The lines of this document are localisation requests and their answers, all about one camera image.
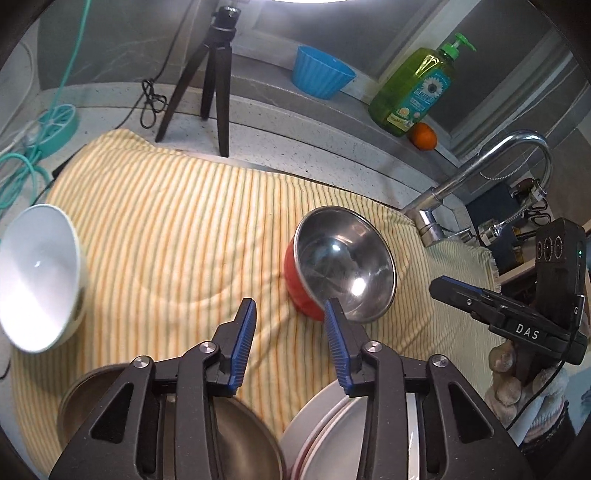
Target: stacked plates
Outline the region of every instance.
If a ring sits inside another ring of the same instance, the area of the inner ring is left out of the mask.
[[[296,415],[280,440],[290,480],[355,480],[367,398],[349,398],[337,381]],[[419,478],[417,403],[407,394],[408,480]]]

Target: faucet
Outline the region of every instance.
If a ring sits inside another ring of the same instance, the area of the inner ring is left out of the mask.
[[[441,225],[435,221],[435,217],[433,216],[433,210],[443,204],[443,199],[464,185],[473,175],[480,173],[487,166],[491,165],[503,153],[516,145],[522,144],[535,145],[542,150],[546,161],[546,168],[542,180],[539,182],[537,180],[533,181],[530,194],[514,215],[501,222],[491,219],[479,227],[479,236],[482,242],[485,245],[490,245],[490,243],[500,236],[501,231],[505,226],[519,218],[525,209],[536,202],[539,202],[546,196],[553,165],[552,154],[548,142],[537,132],[531,130],[517,130],[507,135],[490,149],[486,151],[481,150],[466,162],[452,178],[446,180],[437,187],[428,189],[402,209],[402,213],[409,217],[417,226],[418,234],[421,236],[421,240],[425,247],[430,247],[444,238],[447,238],[445,233],[443,233]]]

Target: orange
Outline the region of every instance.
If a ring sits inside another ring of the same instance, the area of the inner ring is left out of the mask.
[[[437,134],[423,122],[410,129],[408,138],[419,150],[433,150],[437,146]]]

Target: tripod leg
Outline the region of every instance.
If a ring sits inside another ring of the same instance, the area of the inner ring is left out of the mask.
[[[216,89],[216,50],[209,50],[207,67],[205,68],[205,79],[203,81],[203,94],[201,95],[201,118],[207,120],[212,109],[213,92]]]
[[[232,47],[226,45],[216,52],[217,141],[220,155],[230,156],[230,80],[232,78]]]
[[[183,98],[183,95],[187,90],[189,83],[191,82],[191,79],[195,76],[195,73],[197,73],[197,69],[203,63],[203,60],[205,59],[205,55],[207,55],[208,50],[208,46],[205,45],[205,43],[202,43],[198,46],[197,50],[195,50],[193,55],[191,55],[189,62],[187,62],[187,66],[184,68],[183,73],[181,74],[181,78],[178,80],[177,86],[174,89],[173,96],[171,97],[170,102],[168,103],[168,107],[164,112],[162,123],[160,123],[158,133],[156,134],[156,142],[160,142],[164,138],[166,130],[168,128],[168,124],[172,120],[172,117],[179,103],[181,102],[181,98]]]

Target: glove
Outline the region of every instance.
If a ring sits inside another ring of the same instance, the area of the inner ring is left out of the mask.
[[[542,370],[532,383],[523,386],[513,376],[516,360],[517,354],[510,341],[493,348],[488,356],[492,386],[485,394],[485,402],[505,427],[556,371],[555,368]],[[562,369],[511,427],[509,434],[517,445],[522,441],[532,442],[554,426],[564,409],[564,391],[568,381],[569,376]]]

